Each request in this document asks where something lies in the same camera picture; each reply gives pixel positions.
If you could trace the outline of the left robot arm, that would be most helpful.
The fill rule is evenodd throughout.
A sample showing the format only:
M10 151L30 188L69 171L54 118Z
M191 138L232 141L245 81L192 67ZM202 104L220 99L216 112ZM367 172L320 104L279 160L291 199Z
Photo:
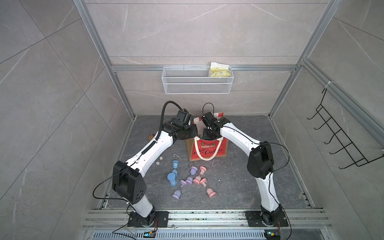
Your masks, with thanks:
M175 105L179 111L174 118L165 122L165 110L169 104ZM135 210L142 225L150 226L155 220L155 207L146 196L147 185L144 176L160 155L178 140L196 137L197 126L191 121L191 114L174 101L165 102L159 130L154 138L132 158L125 162L118 161L113 167L112 189L119 195L115 200L129 203Z

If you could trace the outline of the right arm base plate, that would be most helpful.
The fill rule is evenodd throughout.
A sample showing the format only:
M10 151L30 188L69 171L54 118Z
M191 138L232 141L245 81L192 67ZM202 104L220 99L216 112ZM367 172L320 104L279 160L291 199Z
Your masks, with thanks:
M264 210L246 211L245 217L249 227L288 227L288 219L283 210L273 212Z

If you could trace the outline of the red canvas jute bag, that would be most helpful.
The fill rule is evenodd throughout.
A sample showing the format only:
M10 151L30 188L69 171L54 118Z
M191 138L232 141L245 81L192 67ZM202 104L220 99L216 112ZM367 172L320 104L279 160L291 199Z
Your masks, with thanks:
M204 140L203 131L207 127L203 123L202 117L194 118L193 123L197 126L198 136L186 140L190 162L210 161L213 158L225 157L227 155L228 139L223 138L220 141L216 137L214 140Z

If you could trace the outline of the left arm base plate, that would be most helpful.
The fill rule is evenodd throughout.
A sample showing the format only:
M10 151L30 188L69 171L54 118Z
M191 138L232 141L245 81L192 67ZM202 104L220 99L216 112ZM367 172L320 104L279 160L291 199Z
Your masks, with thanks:
M151 212L147 217L142 217L136 212L131 212L128 227L149 227L154 228L166 228L169 221L169 212L167 211L155 211Z

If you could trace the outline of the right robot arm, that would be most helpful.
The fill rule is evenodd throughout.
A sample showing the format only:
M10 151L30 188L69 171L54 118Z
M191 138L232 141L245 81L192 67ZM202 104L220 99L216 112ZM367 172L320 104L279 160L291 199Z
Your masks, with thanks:
M273 174L274 157L272 143L260 142L241 130L225 117L216 118L211 112L202 116L207 127L203 136L208 140L223 137L239 147L248 156L247 170L256 179L261 196L261 221L263 225L272 227L288 223L284 208L277 198Z

